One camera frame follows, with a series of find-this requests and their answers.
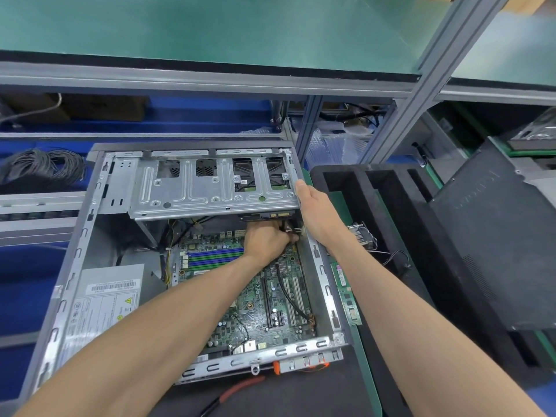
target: pcie slot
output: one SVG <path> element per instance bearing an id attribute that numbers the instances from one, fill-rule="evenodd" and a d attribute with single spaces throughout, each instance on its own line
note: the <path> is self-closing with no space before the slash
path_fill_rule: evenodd
<path id="1" fill-rule="evenodd" d="M 272 308 L 270 307 L 270 298 L 268 297 L 268 281 L 264 276 L 261 276 L 262 285 L 262 295 L 265 297 L 265 311 L 266 311 L 266 325 L 267 328 L 272 328 L 272 320 L 270 319 L 270 312 Z"/>
<path id="2" fill-rule="evenodd" d="M 284 288 L 286 289 L 286 292 L 284 293 L 284 295 L 288 296 L 291 299 L 292 295 L 291 295 L 290 283 L 289 283 L 288 279 L 283 278 L 282 282 L 284 283 Z M 296 320 L 295 320 L 295 309 L 290 304 L 290 302 L 287 301 L 287 300 L 286 300 L 286 304 L 288 305 L 288 312 L 290 314 L 290 326 L 295 326 L 295 325 L 297 325 Z"/>
<path id="3" fill-rule="evenodd" d="M 294 281 L 294 291 L 295 291 L 297 307 L 299 307 L 299 309 L 302 312 L 305 312 L 305 307 L 303 306 L 303 298 L 301 296 L 301 288 L 299 287 L 299 279 L 296 276 L 294 276 L 292 277 L 292 280 Z M 299 316 L 299 318 L 301 319 L 301 323 L 303 325 L 307 323 L 307 319 L 305 319 L 303 316 Z"/>

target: motherboard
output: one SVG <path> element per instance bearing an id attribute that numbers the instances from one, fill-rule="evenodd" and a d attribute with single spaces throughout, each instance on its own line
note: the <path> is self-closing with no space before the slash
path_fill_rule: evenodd
<path id="1" fill-rule="evenodd" d="M 245 230 L 193 235 L 180 245 L 179 282 L 237 259 Z M 289 299 L 304 312 L 300 315 Z M 296 245 L 258 273 L 243 289 L 211 334 L 204 353 L 226 348 L 232 354 L 276 347 L 316 336 Z"/>

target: green ram slot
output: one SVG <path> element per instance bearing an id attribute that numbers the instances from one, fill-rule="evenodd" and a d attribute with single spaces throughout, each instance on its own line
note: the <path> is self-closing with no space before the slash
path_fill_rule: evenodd
<path id="1" fill-rule="evenodd" d="M 243 253 L 223 253 L 221 255 L 210 255 L 210 256 L 196 256 L 190 257 L 190 262 L 200 262 L 203 260 L 213 260 L 213 259 L 226 259 L 228 257 L 240 257 Z"/>
<path id="2" fill-rule="evenodd" d="M 344 271 L 342 271 L 338 262 L 331 262 L 330 266 L 332 267 L 332 273 L 334 274 L 334 280 L 336 280 L 338 292 L 340 293 L 340 300 L 342 301 L 342 306 L 344 306 L 348 324 L 350 326 L 361 325 L 361 316 L 359 315 L 355 297 L 351 292 L 351 287 L 344 275 Z"/>
<path id="3" fill-rule="evenodd" d="M 219 266 L 226 265 L 226 264 L 211 264 L 211 265 L 203 265 L 203 266 L 190 266 L 187 268 L 188 271 L 205 271 L 207 269 L 214 269 L 218 268 Z"/>

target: mesh grille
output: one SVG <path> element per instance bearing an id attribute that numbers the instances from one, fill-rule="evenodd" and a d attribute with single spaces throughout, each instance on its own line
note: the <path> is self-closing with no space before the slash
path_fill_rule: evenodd
<path id="1" fill-rule="evenodd" d="M 471 272 L 471 276 L 473 276 L 473 279 L 475 280 L 477 285 L 479 285 L 479 288 L 481 289 L 483 295 L 488 300 L 497 300 L 498 297 L 496 293 L 492 290 L 489 283 L 485 279 L 483 272 L 481 271 L 481 268 L 479 267 L 475 259 L 473 259 L 471 255 L 466 255 L 463 257 L 463 262 L 465 263 L 465 266 L 467 266 L 467 269 L 469 269 L 469 271 Z"/>
<path id="2" fill-rule="evenodd" d="M 198 177 L 212 177 L 216 175 L 216 160 L 197 160 Z"/>
<path id="3" fill-rule="evenodd" d="M 180 176 L 179 160 L 159 160 L 156 178 L 177 178 Z"/>

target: metal shelf frame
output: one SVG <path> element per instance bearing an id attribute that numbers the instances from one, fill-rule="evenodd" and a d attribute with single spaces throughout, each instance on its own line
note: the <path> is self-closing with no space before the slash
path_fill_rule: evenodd
<path id="1" fill-rule="evenodd" d="M 305 102 L 305 114 L 296 142 L 301 160 L 324 101 L 391 104 L 391 111 L 359 158 L 360 163 L 380 163 L 389 158 L 416 120 L 443 100 L 556 105 L 556 88 L 500 89 L 448 83 L 456 67 L 507 1 L 455 0 L 416 65 L 421 72 L 416 83 L 394 81 L 394 78 L 390 81 L 363 80 L 0 62 L 0 90 L 301 100 Z M 91 135 L 0 134 L 2 139 L 87 137 Z M 183 138 L 187 135 L 149 137 Z"/>

